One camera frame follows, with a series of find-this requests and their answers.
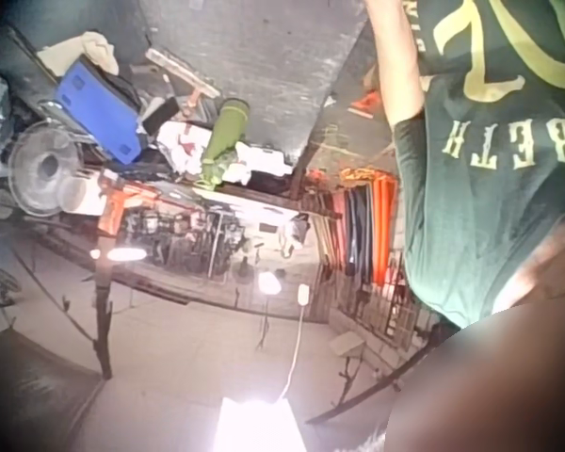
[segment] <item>pole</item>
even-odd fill
[[[112,306],[109,304],[113,263],[107,258],[108,253],[115,248],[115,237],[99,235],[98,250],[101,255],[96,260],[96,330],[97,337],[94,341],[94,351],[101,365],[103,379],[112,379],[111,357],[109,354],[108,336],[111,328]]]
[[[218,215],[218,228],[214,236],[214,246],[211,247],[211,257],[209,258],[209,271],[207,272],[207,279],[211,280],[211,275],[214,272],[214,258],[216,257],[216,250],[218,249],[219,231],[222,227],[222,215]]]
[[[264,320],[262,322],[262,338],[260,339],[260,342],[257,344],[258,349],[264,348],[264,343],[266,341],[266,335],[267,335],[268,330],[270,329],[270,323],[268,322],[268,319],[267,319],[267,308],[268,308],[269,303],[270,303],[270,297],[266,297],[266,309],[264,310]]]

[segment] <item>cable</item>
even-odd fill
[[[293,361],[291,362],[291,368],[289,369],[289,375],[286,379],[286,384],[284,385],[284,389],[282,389],[281,395],[279,396],[277,402],[284,399],[286,393],[289,391],[289,386],[291,386],[291,379],[293,378],[293,374],[295,372],[295,366],[298,363],[298,355],[299,355],[299,344],[301,344],[301,327],[303,326],[303,312],[305,311],[305,306],[301,306],[301,311],[299,312],[299,326],[298,326],[298,340],[295,343],[295,352],[293,353]]]

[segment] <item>white cloth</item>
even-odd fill
[[[46,47],[37,55],[57,77],[63,76],[82,55],[86,55],[90,61],[105,72],[118,75],[120,67],[113,51],[113,45],[109,44],[105,36],[94,31],[87,31],[81,36]]]

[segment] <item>person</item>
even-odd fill
[[[365,0],[414,294],[465,328],[565,299],[565,0]]]

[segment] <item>bright light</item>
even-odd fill
[[[90,257],[94,260],[100,256],[100,250],[92,250],[90,252]],[[114,248],[106,257],[113,262],[141,261],[147,257],[147,251],[142,248]]]
[[[310,286],[308,284],[300,284],[298,290],[299,306],[307,306],[310,302]]]
[[[278,295],[283,289],[281,282],[271,271],[260,273],[257,279],[260,291],[266,295]]]
[[[236,403],[224,398],[213,452],[306,452],[288,400]]]

